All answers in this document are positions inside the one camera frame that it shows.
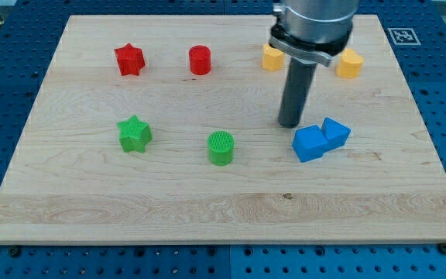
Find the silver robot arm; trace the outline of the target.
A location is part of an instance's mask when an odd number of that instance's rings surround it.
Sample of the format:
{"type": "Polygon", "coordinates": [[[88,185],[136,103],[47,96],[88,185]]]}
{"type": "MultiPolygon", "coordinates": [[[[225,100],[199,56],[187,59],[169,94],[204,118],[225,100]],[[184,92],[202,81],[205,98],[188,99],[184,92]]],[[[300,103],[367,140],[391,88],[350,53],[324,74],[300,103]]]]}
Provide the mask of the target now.
{"type": "Polygon", "coordinates": [[[280,0],[269,45],[305,64],[329,66],[353,30],[359,0],[280,0]]]}

